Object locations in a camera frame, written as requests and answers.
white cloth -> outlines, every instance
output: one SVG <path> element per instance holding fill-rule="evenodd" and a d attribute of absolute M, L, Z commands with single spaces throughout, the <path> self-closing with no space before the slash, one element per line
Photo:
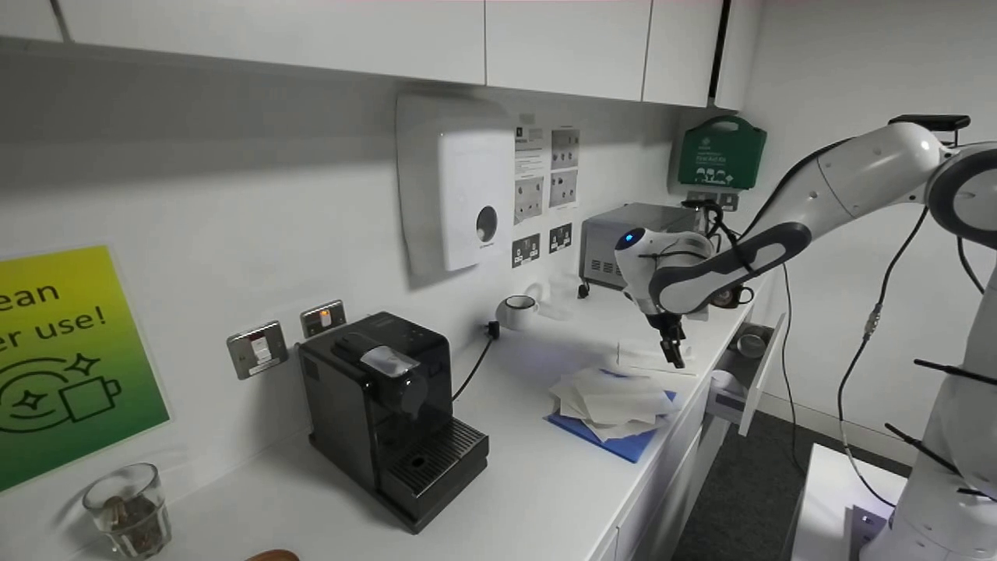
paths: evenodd
<path fill-rule="evenodd" d="M 623 441 L 653 429 L 675 413 L 679 395 L 652 378 L 613 378 L 584 367 L 551 386 L 556 416 L 581 420 L 598 441 Z"/>

coffee machine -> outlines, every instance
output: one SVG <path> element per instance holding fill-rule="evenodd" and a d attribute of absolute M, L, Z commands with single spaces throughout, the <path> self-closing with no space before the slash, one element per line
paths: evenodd
<path fill-rule="evenodd" d="M 448 344 L 394 315 L 301 344 L 310 446 L 423 530 L 481 469 L 490 436 L 451 418 Z"/>

glass cup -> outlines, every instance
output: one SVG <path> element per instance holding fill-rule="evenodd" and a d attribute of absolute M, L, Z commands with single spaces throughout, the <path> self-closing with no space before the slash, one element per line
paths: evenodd
<path fill-rule="evenodd" d="M 153 558 L 167 544 L 154 465 L 127 465 L 85 491 L 85 508 L 123 558 Z"/>

robotic arm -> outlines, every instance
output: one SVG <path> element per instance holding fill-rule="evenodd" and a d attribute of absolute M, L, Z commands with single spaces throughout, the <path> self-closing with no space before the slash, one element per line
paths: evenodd
<path fill-rule="evenodd" d="M 787 172 L 747 235 L 718 257 L 710 257 L 710 239 L 694 231 L 626 231 L 617 242 L 626 294 L 659 330 L 664 355 L 681 367 L 681 315 L 793 259 L 837 226 L 907 198 L 944 162 L 944 153 L 931 130 L 908 121 L 812 153 Z"/>
<path fill-rule="evenodd" d="M 617 266 L 626 294 L 681 367 L 681 315 L 715 291 L 758 277 L 816 237 L 924 184 L 924 206 L 955 237 L 997 251 L 997 148 L 947 150 L 897 121 L 812 153 L 787 172 L 733 251 L 710 257 L 705 235 L 626 231 Z M 967 333 L 963 378 L 947 378 L 902 499 L 862 561 L 997 558 L 997 276 Z"/>

white dispenser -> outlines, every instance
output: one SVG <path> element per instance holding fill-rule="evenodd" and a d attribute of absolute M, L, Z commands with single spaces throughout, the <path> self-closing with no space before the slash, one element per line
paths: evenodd
<path fill-rule="evenodd" d="M 515 124 L 481 101 L 399 101 L 399 189 L 409 267 L 473 267 L 511 239 Z"/>

